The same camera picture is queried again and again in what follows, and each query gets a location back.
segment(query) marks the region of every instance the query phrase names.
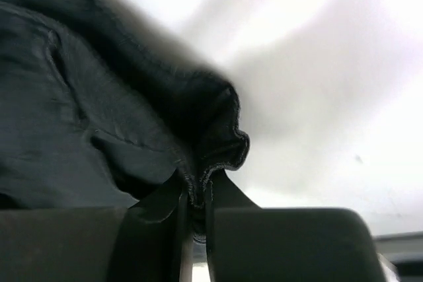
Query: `dark jacket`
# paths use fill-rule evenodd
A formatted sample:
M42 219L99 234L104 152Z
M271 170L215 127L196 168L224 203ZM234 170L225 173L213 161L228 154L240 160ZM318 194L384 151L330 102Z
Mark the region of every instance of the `dark jacket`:
M175 170L195 206L242 165L239 100L159 59L99 0L0 0L0 194L23 208L131 206Z

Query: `overexposed background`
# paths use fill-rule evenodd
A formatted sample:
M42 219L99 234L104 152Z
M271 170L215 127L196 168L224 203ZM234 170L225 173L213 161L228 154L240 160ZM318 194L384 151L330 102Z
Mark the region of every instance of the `overexposed background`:
M158 48L233 82L251 150L229 175L257 204L423 229L422 0L121 1Z

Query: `black fabric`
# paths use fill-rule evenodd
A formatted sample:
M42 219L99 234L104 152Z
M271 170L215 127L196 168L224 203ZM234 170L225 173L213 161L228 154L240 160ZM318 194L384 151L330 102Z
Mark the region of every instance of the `black fabric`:
M180 281L182 263L192 267L191 259L182 257L184 247L192 241L186 234L190 228L188 195L175 176L128 209L105 281Z
M175 170L196 207L248 136L226 80L176 69L99 0L0 0L0 193L21 207L131 206Z
M19 205L9 196L0 194L0 210L2 209L19 209Z

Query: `fabric fold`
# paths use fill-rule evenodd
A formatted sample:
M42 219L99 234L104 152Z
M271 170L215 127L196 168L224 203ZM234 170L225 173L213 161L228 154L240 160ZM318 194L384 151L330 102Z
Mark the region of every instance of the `fabric fold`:
M0 1L0 193L129 206L178 170L201 207L212 172L242 165L228 81L161 60L100 0Z

